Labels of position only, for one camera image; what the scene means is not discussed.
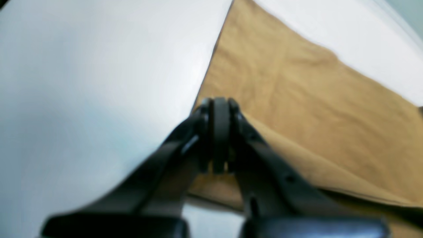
white backdrop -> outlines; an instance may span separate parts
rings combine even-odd
[[[304,37],[423,105],[421,51],[366,0],[258,0]],[[0,237],[118,184],[186,116],[230,0],[11,0],[0,12]],[[198,202],[193,237],[242,217]]]

tan fabric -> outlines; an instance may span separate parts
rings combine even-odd
[[[399,95],[310,43],[252,0],[235,0],[201,87],[233,97],[314,185],[423,207],[423,117]],[[240,208],[236,181],[202,176],[193,194]]]

brown cloth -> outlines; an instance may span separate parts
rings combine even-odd
[[[377,203],[423,207],[423,117],[252,0],[235,0],[197,103],[232,97],[249,122],[313,185]],[[241,208],[230,176],[191,193]]]

wrinkled fabric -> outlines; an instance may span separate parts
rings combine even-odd
[[[272,148],[313,185],[423,207],[423,116],[289,29],[252,0],[235,0],[197,104],[232,97]],[[236,180],[202,175],[191,193],[242,208]]]

white surface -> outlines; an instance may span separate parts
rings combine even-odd
[[[374,6],[258,2],[423,105],[419,52]],[[188,115],[229,5],[8,3],[0,13],[0,237],[34,237],[47,215],[101,196],[159,145]],[[195,204],[184,210],[194,238],[213,237],[214,229],[222,230],[217,237],[235,237],[240,218],[219,214]]]

